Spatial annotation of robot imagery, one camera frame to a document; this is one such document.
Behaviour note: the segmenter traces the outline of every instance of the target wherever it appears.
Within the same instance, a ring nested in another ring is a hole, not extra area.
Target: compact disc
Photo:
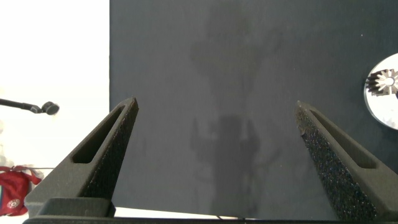
[[[364,88],[366,106],[380,123],[398,130],[398,54],[377,64]]]

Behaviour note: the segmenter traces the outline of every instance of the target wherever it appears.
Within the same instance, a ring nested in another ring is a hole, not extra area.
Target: red bag
[[[42,181],[36,177],[35,172],[22,166],[0,166],[0,216],[23,215],[27,212],[24,199],[29,191],[30,182],[37,185]]]

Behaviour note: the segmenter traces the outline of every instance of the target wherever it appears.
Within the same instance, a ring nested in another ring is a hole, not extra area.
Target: white wall
[[[109,112],[109,1],[0,0],[0,98],[60,105],[55,116],[0,106],[6,157],[55,167]]]

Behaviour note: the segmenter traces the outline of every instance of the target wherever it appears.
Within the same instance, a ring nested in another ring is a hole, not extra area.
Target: dark gray board
[[[395,172],[363,100],[398,52],[398,1],[111,1],[111,108],[140,110],[115,206],[335,220],[294,120],[301,100]]]

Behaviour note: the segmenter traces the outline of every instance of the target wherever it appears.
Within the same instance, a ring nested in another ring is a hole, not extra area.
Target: microphone
[[[10,106],[14,108],[20,108],[22,110],[29,110],[33,113],[47,113],[48,115],[54,115],[58,113],[60,107],[55,103],[48,101],[41,108],[37,105],[32,105],[29,103],[19,103],[11,100],[0,99],[0,105]]]

